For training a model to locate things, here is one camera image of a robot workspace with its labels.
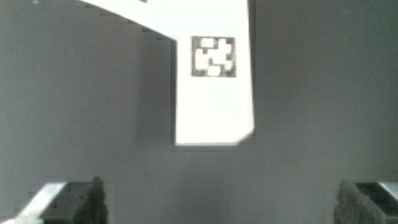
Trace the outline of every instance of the gray background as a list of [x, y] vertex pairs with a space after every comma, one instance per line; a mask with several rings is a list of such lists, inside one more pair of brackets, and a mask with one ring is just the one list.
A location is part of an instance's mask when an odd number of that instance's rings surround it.
[[256, 136], [201, 151], [171, 144], [171, 41], [0, 0], [2, 218], [99, 175], [112, 224], [330, 224], [341, 178], [398, 180], [396, 40], [394, 0], [256, 2]]

